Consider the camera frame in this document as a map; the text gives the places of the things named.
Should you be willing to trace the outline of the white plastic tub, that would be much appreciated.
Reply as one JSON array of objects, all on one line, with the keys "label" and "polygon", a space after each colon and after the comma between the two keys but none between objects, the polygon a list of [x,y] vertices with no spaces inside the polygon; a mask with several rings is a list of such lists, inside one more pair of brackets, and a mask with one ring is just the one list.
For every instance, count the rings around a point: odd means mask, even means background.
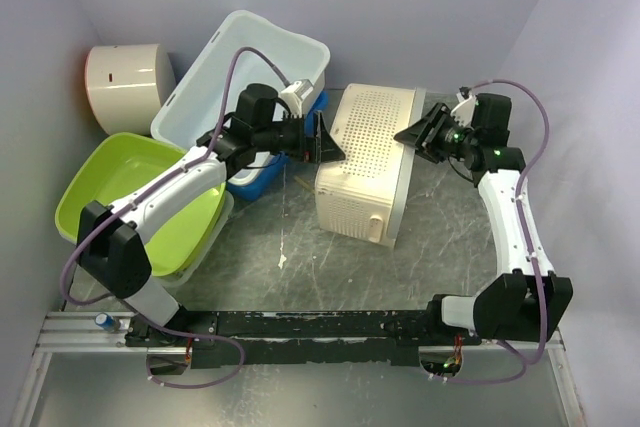
[{"label": "white plastic tub", "polygon": [[248,85],[260,83],[282,92],[286,82],[293,88],[306,86],[301,106],[291,111],[309,112],[325,86],[329,48],[257,14],[237,10],[225,18],[152,121],[154,139],[188,150],[216,126],[232,58],[243,47],[254,48],[267,59],[251,52],[240,55],[229,88],[228,113],[235,110]]}]

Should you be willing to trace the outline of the beige perforated plastic basket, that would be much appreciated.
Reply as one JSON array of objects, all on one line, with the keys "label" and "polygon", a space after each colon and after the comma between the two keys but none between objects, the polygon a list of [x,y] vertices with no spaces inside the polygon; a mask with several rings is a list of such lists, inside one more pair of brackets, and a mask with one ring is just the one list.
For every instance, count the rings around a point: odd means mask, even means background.
[{"label": "beige perforated plastic basket", "polygon": [[426,90],[352,83],[331,137],[346,159],[322,164],[315,178],[319,226],[394,247],[406,207],[414,150],[394,137],[422,115]]}]

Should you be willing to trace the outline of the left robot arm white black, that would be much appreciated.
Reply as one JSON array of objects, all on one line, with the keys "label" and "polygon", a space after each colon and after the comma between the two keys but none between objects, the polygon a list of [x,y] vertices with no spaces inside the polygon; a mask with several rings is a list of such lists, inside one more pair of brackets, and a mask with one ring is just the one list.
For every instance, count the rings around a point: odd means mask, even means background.
[{"label": "left robot arm white black", "polygon": [[184,207],[248,168],[262,152],[304,163],[344,160],[321,113],[314,113],[313,125],[312,135],[306,135],[305,117],[294,113],[292,102],[270,86],[248,85],[234,111],[167,171],[108,206],[93,201],[83,208],[77,263],[146,317],[162,345],[178,344],[187,332],[184,309],[154,279],[146,244]]}]

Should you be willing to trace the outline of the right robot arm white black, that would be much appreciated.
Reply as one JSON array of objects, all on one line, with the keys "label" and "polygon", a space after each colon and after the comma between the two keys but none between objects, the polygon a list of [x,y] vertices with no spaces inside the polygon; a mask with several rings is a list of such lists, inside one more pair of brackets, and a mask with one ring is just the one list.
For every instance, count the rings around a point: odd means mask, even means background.
[{"label": "right robot arm white black", "polygon": [[471,175],[483,201],[496,248],[496,277],[473,296],[436,295],[424,321],[426,337],[448,343],[458,333],[482,339],[547,341],[573,296],[569,278],[556,274],[541,244],[527,194],[529,163],[508,144],[510,98],[491,93],[435,104],[397,142],[434,163],[455,159]]}]

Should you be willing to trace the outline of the blue plastic tray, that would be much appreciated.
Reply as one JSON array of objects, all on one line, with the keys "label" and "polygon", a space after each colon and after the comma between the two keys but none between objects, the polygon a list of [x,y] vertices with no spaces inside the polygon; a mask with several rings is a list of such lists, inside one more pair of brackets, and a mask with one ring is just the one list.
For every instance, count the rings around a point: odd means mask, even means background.
[{"label": "blue plastic tray", "polygon": [[[305,135],[314,133],[314,113],[323,112],[329,103],[329,94],[322,91],[305,118]],[[261,197],[273,180],[281,173],[289,159],[280,155],[269,156],[267,162],[256,160],[258,169],[244,170],[227,182],[227,190],[243,200],[255,201]]]}]

